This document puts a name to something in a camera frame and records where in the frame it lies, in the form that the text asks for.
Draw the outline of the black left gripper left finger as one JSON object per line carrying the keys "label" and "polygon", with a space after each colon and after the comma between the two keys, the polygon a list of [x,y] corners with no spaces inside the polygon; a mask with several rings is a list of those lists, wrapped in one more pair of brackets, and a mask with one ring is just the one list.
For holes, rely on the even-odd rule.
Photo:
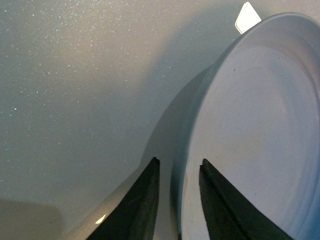
{"label": "black left gripper left finger", "polygon": [[160,194],[160,160],[153,157],[119,205],[89,240],[152,240]]}

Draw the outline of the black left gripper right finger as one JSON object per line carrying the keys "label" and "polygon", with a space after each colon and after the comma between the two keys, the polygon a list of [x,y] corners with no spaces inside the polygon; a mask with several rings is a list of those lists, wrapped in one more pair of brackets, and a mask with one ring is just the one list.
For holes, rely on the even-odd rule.
{"label": "black left gripper right finger", "polygon": [[291,240],[207,159],[199,168],[202,209],[211,240]]}

